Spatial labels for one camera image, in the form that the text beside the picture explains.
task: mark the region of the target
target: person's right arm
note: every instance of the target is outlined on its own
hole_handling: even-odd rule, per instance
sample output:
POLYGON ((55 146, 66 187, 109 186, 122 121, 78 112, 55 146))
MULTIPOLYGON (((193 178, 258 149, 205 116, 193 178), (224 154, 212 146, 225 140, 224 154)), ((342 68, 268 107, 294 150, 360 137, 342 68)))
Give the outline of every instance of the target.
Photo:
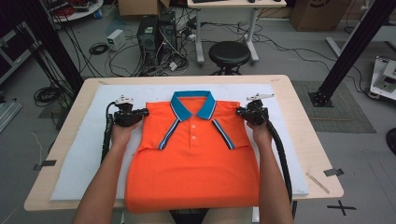
POLYGON ((272 136, 265 124, 247 124, 260 151, 260 223, 293 223, 285 182, 271 147, 272 136))

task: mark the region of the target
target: computer tower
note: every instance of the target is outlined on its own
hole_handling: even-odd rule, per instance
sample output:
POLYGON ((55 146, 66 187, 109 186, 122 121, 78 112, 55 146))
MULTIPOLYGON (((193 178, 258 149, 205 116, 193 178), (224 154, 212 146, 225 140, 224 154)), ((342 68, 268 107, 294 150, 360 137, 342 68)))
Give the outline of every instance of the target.
POLYGON ((137 41, 144 65, 158 65, 161 57, 159 47, 163 42, 158 32, 158 16, 143 16, 137 30, 137 41))
POLYGON ((175 11, 165 11, 159 18, 159 26, 163 35, 164 50, 177 50, 177 28, 175 11))

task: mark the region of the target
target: round stool seat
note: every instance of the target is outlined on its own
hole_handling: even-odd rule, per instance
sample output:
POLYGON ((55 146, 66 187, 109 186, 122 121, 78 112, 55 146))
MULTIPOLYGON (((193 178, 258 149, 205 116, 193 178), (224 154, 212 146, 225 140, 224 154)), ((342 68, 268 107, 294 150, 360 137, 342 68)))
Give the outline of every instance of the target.
POLYGON ((249 61, 250 50, 235 41, 221 41, 210 48, 209 57, 219 67, 236 67, 249 61))

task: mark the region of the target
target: floor mat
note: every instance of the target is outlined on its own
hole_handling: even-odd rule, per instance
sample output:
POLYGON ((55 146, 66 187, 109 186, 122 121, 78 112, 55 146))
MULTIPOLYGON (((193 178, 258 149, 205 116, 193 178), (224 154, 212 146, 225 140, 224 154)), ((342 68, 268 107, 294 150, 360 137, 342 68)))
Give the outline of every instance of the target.
POLYGON ((340 84, 332 96, 333 107, 313 107, 311 103, 308 93, 316 92, 322 82, 292 81, 291 83, 316 132, 376 133, 344 83, 340 84))

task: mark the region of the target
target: person's left arm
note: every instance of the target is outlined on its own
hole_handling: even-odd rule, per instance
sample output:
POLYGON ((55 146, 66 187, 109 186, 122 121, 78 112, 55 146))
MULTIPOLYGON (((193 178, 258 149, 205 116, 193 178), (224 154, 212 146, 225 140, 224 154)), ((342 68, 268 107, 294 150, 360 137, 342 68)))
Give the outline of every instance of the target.
POLYGON ((131 131, 137 126, 113 126, 111 149, 87 187, 72 223, 111 223, 123 155, 131 139, 131 131))

